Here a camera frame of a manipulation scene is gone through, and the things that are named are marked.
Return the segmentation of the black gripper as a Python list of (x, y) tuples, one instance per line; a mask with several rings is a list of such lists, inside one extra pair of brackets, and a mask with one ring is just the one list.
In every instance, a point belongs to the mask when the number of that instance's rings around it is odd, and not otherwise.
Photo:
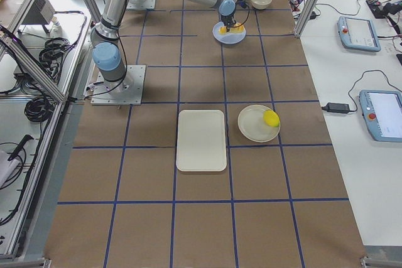
[(234, 19), (235, 12), (228, 15), (220, 15), (220, 20), (223, 22), (226, 28), (233, 28), (236, 25), (236, 20)]

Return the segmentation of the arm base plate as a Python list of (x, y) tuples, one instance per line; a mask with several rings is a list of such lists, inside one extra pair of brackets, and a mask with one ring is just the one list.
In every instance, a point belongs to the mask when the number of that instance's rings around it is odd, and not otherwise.
[(94, 86), (94, 96), (91, 96), (92, 105), (141, 105), (146, 65), (129, 65), (126, 78), (122, 83), (111, 83), (104, 80), (98, 72)]
[(156, 0), (129, 0), (127, 11), (151, 11), (155, 9)]

